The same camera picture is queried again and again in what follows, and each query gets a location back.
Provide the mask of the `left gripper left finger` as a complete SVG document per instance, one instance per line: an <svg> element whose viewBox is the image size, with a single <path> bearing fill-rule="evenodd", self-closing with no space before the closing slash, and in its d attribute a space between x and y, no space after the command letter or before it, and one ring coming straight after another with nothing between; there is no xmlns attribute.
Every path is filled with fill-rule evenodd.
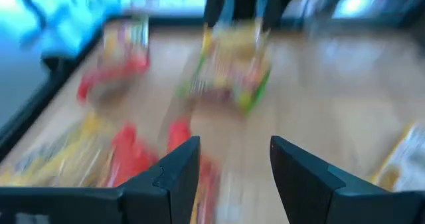
<svg viewBox="0 0 425 224"><path fill-rule="evenodd" d="M122 224L189 224L199 182L201 144L189 138L121 187Z"/></svg>

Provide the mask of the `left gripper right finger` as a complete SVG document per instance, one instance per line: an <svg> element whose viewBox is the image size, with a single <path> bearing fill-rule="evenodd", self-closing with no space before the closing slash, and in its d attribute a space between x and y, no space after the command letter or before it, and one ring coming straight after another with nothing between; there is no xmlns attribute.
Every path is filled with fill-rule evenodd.
<svg viewBox="0 0 425 224"><path fill-rule="evenodd" d="M274 181L290 224L392 224L387 192L280 136L270 139Z"/></svg>

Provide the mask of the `orange Saucy Noods noodle pack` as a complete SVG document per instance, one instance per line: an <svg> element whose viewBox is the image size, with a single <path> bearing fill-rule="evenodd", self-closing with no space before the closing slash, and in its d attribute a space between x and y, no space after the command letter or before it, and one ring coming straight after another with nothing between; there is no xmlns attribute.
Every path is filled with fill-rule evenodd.
<svg viewBox="0 0 425 224"><path fill-rule="evenodd" d="M89 92L100 83L111 83L112 81L121 81L134 76L145 74L150 68L149 53L145 51L130 53L123 59L112 61L109 64L103 63L104 56L101 55L98 60L98 66L82 75L77 90L77 98L85 102L88 99Z"/></svg>
<svg viewBox="0 0 425 224"><path fill-rule="evenodd" d="M124 125L114 136L112 149L106 187L117 187L159 161L158 153L137 135L137 128L131 123Z"/></svg>
<svg viewBox="0 0 425 224"><path fill-rule="evenodd" d="M171 152L192 136L188 119L174 121L169 129L167 151ZM220 189L220 170L216 162L201 154L199 182L190 224L216 224L216 207Z"/></svg>

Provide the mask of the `yellow creamy chicken noodle pack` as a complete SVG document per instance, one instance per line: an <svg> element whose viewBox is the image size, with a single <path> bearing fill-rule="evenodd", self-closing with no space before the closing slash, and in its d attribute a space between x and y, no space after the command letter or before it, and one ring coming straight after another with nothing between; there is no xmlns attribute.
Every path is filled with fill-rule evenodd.
<svg viewBox="0 0 425 224"><path fill-rule="evenodd" d="M94 113L0 171L0 187L104 187L115 128Z"/></svg>
<svg viewBox="0 0 425 224"><path fill-rule="evenodd" d="M372 183L392 192L425 191L425 122L407 128Z"/></svg>
<svg viewBox="0 0 425 224"><path fill-rule="evenodd" d="M219 23L203 30L202 51L209 52L215 45L254 46L264 43L270 32L264 31L261 19Z"/></svg>

